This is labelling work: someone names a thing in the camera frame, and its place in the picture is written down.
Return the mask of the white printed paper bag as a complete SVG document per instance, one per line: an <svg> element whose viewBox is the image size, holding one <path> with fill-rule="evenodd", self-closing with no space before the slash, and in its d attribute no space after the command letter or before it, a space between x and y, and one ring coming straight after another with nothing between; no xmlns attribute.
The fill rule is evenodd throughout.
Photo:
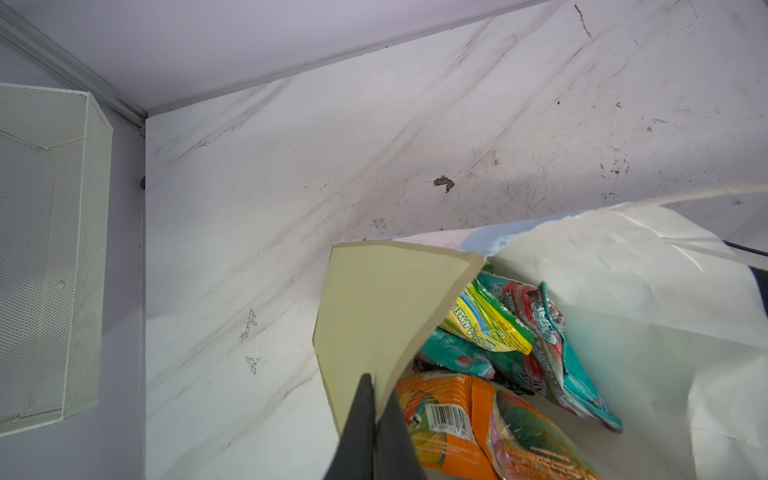
<svg viewBox="0 0 768 480"><path fill-rule="evenodd" d="M336 245L313 346L334 422L361 376L382 410L395 381L485 261L545 280L566 331L625 425L566 429L623 479L767 475L767 315L755 271L673 210L685 201L763 193L713 187L553 216Z"/></svg>

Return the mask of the orange Fox's candy bag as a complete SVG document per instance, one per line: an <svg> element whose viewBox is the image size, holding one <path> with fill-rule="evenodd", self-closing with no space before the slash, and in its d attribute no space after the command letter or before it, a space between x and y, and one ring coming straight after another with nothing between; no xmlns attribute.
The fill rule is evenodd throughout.
<svg viewBox="0 0 768 480"><path fill-rule="evenodd" d="M395 392L422 467L464 479L598 479L570 438L510 390L463 374L402 378Z"/></svg>

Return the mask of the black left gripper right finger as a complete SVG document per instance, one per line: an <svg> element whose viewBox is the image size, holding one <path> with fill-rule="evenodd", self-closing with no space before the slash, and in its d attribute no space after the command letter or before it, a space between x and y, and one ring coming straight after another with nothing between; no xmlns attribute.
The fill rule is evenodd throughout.
<svg viewBox="0 0 768 480"><path fill-rule="evenodd" d="M376 430L376 478L379 480L426 480L413 448L396 392L386 403Z"/></svg>

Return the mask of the teal Fox's candy bag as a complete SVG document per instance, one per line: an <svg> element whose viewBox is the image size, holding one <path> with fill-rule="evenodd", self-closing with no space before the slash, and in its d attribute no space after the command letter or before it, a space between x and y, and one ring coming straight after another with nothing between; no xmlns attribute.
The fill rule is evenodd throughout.
<svg viewBox="0 0 768 480"><path fill-rule="evenodd" d="M435 368L492 381L517 394L535 394L525 370L524 355L517 351L488 351L437 328L422 345L417 357Z"/></svg>
<svg viewBox="0 0 768 480"><path fill-rule="evenodd" d="M582 419L621 433L621 420L601 397L567 339L565 318L551 301L548 285L528 285L488 272L480 273L478 280L535 334L529 354L488 354L497 380L517 393L541 395Z"/></svg>

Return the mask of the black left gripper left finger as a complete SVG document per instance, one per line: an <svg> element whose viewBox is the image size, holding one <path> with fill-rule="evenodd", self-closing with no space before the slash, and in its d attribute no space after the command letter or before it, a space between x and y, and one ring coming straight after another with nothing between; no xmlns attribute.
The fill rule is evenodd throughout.
<svg viewBox="0 0 768 480"><path fill-rule="evenodd" d="M374 478L375 398L372 377L360 377L347 420L325 480Z"/></svg>

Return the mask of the green candy bag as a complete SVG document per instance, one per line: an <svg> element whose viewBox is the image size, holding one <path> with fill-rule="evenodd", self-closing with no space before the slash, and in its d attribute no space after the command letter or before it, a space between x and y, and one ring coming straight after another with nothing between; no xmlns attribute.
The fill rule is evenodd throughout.
<svg viewBox="0 0 768 480"><path fill-rule="evenodd" d="M439 327L490 352L533 351L535 334L503 301L509 282L486 263L451 306Z"/></svg>

